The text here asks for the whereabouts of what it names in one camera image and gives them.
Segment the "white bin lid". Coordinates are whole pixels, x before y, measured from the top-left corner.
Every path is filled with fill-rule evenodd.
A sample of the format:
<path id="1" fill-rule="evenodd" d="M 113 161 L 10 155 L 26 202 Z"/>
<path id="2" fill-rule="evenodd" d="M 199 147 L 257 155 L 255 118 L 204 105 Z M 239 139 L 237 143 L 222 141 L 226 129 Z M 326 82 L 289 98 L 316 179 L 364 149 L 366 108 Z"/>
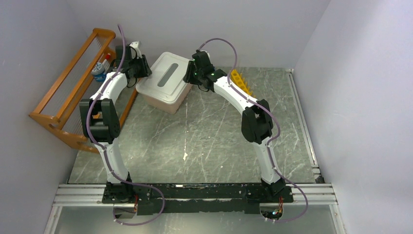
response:
<path id="1" fill-rule="evenodd" d="M 184 82 L 189 59 L 164 52 L 151 66 L 152 74 L 136 84 L 138 93 L 172 105 L 192 85 Z"/>

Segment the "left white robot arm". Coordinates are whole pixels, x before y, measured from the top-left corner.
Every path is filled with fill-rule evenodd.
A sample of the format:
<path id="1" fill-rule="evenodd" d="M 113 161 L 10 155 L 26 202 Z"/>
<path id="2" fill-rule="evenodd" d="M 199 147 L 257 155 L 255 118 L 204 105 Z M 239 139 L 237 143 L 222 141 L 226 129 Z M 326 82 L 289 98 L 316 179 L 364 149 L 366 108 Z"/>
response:
<path id="1" fill-rule="evenodd" d="M 119 149 L 121 123 L 115 103 L 120 93 L 128 87 L 130 79 L 145 78 L 152 74 L 139 46 L 139 41 L 117 46 L 117 57 L 104 72 L 101 87 L 90 98 L 82 99 L 79 103 L 83 133 L 99 151 L 107 173 L 102 203 L 138 200 Z"/>

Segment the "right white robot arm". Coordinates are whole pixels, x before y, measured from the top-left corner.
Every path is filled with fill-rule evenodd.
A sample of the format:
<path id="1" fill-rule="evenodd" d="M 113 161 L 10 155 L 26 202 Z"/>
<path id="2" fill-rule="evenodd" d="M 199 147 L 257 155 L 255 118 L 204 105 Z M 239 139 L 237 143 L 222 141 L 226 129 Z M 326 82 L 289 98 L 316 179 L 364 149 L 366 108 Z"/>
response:
<path id="1" fill-rule="evenodd" d="M 216 69 L 206 51 L 196 50 L 188 62 L 184 82 L 203 87 L 226 99 L 241 114 L 241 132 L 256 152 L 261 169 L 263 196 L 276 201 L 285 187 L 275 159 L 273 118 L 265 99 L 258 100 L 239 88 L 221 69 Z"/>

